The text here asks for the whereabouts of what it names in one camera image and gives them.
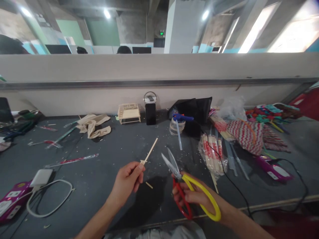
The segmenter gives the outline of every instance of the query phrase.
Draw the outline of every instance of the red and yellow scissors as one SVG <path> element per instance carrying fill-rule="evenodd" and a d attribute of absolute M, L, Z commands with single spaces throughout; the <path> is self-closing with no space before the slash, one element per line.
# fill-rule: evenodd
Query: red and yellow scissors
<path fill-rule="evenodd" d="M 188 204 L 188 202 L 186 202 L 185 200 L 185 194 L 183 192 L 183 190 L 180 187 L 180 184 L 178 181 L 180 180 L 184 180 L 184 182 L 187 184 L 187 186 L 189 187 L 190 190 L 194 191 L 193 186 L 191 185 L 191 183 L 193 183 L 194 185 L 196 185 L 197 187 L 199 187 L 205 194 L 206 196 L 209 198 L 209 200 L 211 201 L 216 214 L 211 214 L 202 204 L 200 205 L 201 208 L 204 210 L 204 212 L 207 214 L 207 216 L 209 216 L 210 219 L 212 219 L 213 221 L 220 221 L 221 218 L 221 213 L 220 213 L 220 209 L 215 201 L 215 199 L 213 198 L 213 196 L 210 194 L 210 192 L 202 185 L 200 184 L 198 181 L 196 181 L 195 179 L 189 177 L 188 175 L 184 174 L 181 175 L 177 166 L 177 163 L 174 159 L 174 156 L 172 154 L 172 152 L 170 151 L 169 148 L 167 148 L 168 150 L 168 155 L 170 158 L 170 161 L 164 156 L 164 154 L 162 153 L 162 157 L 163 160 L 165 161 L 166 165 L 168 166 L 169 170 L 173 173 L 173 188 L 177 187 L 180 196 L 182 197 L 182 200 L 184 202 L 184 205 L 186 206 L 186 209 L 188 211 L 188 214 L 185 212 L 185 210 L 181 207 L 181 205 L 176 202 L 177 206 L 179 207 L 180 211 L 182 212 L 182 214 L 189 220 L 191 220 L 193 218 L 192 215 L 192 211 L 190 209 L 190 206 Z"/>

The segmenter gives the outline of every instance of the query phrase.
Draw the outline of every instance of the left hand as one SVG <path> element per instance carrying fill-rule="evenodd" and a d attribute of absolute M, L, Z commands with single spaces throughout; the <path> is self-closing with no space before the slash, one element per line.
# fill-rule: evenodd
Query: left hand
<path fill-rule="evenodd" d="M 120 168 L 108 200 L 119 207 L 124 206 L 132 191 L 137 192 L 143 183 L 144 171 L 144 165 L 139 162 L 130 162 Z"/>

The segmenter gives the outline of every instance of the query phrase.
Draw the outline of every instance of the gray table surface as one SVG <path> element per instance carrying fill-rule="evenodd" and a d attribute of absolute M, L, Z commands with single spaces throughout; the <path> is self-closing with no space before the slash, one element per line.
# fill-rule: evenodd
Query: gray table surface
<path fill-rule="evenodd" d="M 56 124 L 58 129 L 51 132 L 34 128 L 25 136 L 15 138 L 14 145 L 0 155 L 0 197 L 2 198 L 14 184 L 29 181 L 45 165 L 99 153 L 97 158 L 76 162 L 55 168 L 54 180 L 64 179 L 73 184 L 76 190 L 54 214 L 47 218 L 35 218 L 26 210 L 17 215 L 10 224 L 0 226 L 0 238 L 71 238 L 74 237 L 107 199 L 120 167 L 131 161 L 144 160 L 153 142 L 159 140 L 151 153 L 144 181 L 154 188 L 142 184 L 137 194 L 132 194 L 125 206 L 114 218 L 109 230 L 142 227 L 167 221 L 183 219 L 172 199 L 172 179 L 160 153 L 167 154 L 166 146 L 172 149 L 181 170 L 186 170 L 213 188 L 213 182 L 198 151 L 198 139 L 182 135 L 183 151 L 178 139 L 169 133 L 166 111 L 157 112 L 157 124 L 132 123 L 120 125 L 115 117 L 103 127 L 111 126 L 110 134 L 91 140 L 87 134 L 76 129 L 61 142 L 62 149 L 45 149 L 45 144 L 28 146 L 28 143 L 54 140 L 66 129 L 63 126 L 78 119 L 76 117 L 51 117 L 38 125 Z M 279 134 L 289 145 L 292 153 L 274 152 L 275 157 L 293 162 L 309 187 L 308 200 L 319 198 L 319 122 L 301 119 L 287 126 L 291 135 Z M 237 165 L 238 177 L 228 172 L 229 177 L 240 188 L 251 207 L 281 205 L 282 202 L 298 199 L 304 193 L 296 172 L 288 163 L 282 163 L 295 177 L 281 184 L 273 181 L 254 162 L 249 153 L 235 146 L 244 168 L 249 174 L 247 181 Z M 225 176 L 218 180 L 220 195 L 237 208 L 246 204 Z M 65 197 L 69 188 L 63 183 L 49 187 L 33 202 L 33 210 L 45 214 L 53 210 Z M 203 215 L 201 209 L 194 207 L 195 215 Z"/>

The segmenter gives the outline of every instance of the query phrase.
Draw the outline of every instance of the wooden model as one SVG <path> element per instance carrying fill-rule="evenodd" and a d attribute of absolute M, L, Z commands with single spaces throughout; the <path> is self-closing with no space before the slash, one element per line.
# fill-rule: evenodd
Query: wooden model
<path fill-rule="evenodd" d="M 119 105 L 119 111 L 118 111 L 117 115 L 119 117 L 120 124 L 141 121 L 141 115 L 140 115 L 140 110 L 139 110 L 138 104 Z M 139 120 L 123 122 L 123 119 L 125 120 L 125 119 L 136 119 L 136 118 L 139 118 Z"/>

